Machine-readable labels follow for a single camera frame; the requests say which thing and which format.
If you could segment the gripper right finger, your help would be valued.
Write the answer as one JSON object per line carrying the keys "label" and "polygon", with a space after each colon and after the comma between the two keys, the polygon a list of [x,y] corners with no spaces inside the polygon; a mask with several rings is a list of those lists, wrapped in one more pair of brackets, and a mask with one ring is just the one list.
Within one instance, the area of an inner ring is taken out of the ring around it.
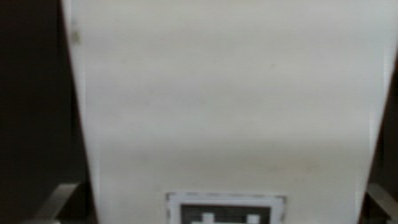
{"label": "gripper right finger", "polygon": [[387,224],[398,224],[398,201],[389,192],[377,183],[371,183],[368,185],[366,193],[389,216]]}

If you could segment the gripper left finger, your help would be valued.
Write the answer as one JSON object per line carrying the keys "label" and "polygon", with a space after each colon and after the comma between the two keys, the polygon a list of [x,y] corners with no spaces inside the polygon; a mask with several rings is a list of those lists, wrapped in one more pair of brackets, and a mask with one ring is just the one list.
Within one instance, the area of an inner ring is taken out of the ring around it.
{"label": "gripper left finger", "polygon": [[62,224],[60,213],[71,200],[80,184],[62,183],[41,205],[34,217],[25,221],[25,224]]}

